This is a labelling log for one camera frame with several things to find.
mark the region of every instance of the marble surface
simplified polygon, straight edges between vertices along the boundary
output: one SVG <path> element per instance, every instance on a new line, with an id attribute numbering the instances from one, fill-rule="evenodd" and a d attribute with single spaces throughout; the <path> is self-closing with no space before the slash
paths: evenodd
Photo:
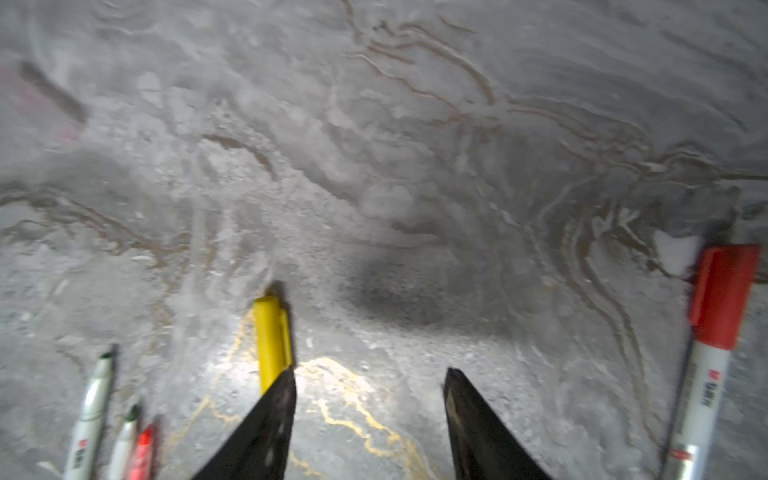
<path id="1" fill-rule="evenodd" d="M 259 396 L 281 282 L 287 478 L 451 478 L 463 369 L 557 479 L 655 478 L 706 242 L 768 244 L 764 2 L 0 6 L 0 461 L 55 478 L 119 345 L 188 478 Z M 19 74 L 30 62 L 50 84 Z M 766 478 L 768 262 L 708 478 Z"/>

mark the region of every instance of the pen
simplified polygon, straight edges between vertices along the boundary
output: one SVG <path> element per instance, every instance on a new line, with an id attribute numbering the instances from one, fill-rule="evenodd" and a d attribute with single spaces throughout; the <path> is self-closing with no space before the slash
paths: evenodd
<path id="1" fill-rule="evenodd" d="M 253 324 L 259 353 L 261 392 L 293 363 L 288 332 L 288 312 L 276 296 L 263 296 L 253 303 Z"/>
<path id="2" fill-rule="evenodd" d="M 72 444 L 67 454 L 64 480 L 90 480 L 98 447 L 104 410 L 112 383 L 112 353 L 99 357 L 88 389 L 85 390 L 80 419 L 74 426 Z"/>
<path id="3" fill-rule="evenodd" d="M 707 248 L 690 308 L 694 342 L 662 480 L 700 480 L 707 462 L 730 353 L 739 336 L 760 248 Z"/>
<path id="4" fill-rule="evenodd" d="M 139 435 L 128 480 L 147 480 L 152 469 L 152 425 Z"/>
<path id="5" fill-rule="evenodd" d="M 138 434 L 138 416 L 139 406 L 134 405 L 125 416 L 123 428 L 114 443 L 112 458 L 107 469 L 107 480 L 123 480 L 127 474 L 128 463 L 131 461 L 131 453 L 134 451 Z"/>

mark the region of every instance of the yellow marker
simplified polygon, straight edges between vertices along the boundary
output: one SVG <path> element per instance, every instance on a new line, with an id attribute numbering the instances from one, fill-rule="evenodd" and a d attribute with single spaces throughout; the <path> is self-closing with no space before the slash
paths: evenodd
<path id="1" fill-rule="evenodd" d="M 259 350 L 261 392 L 288 368 L 292 361 L 288 312 L 276 296 L 263 296 L 253 304 L 253 326 L 256 327 L 256 346 Z"/>

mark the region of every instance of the red marker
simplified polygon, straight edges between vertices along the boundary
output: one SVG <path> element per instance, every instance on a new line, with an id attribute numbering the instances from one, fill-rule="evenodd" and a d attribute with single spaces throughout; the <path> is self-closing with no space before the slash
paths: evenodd
<path id="1" fill-rule="evenodd" d="M 759 256 L 757 245 L 711 247 L 704 251 L 690 308 L 694 344 L 662 480 L 704 477 L 730 352 L 739 337 Z"/>
<path id="2" fill-rule="evenodd" d="M 139 435 L 128 480 L 148 480 L 152 469 L 152 425 Z"/>

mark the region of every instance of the dark green tip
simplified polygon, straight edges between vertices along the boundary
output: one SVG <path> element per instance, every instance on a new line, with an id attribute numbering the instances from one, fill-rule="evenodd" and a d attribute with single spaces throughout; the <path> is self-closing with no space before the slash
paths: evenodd
<path id="1" fill-rule="evenodd" d="M 126 422 L 133 422 L 137 418 L 139 418 L 139 405 L 136 404 L 131 407 L 131 410 L 128 411 L 128 414 L 125 416 Z"/>

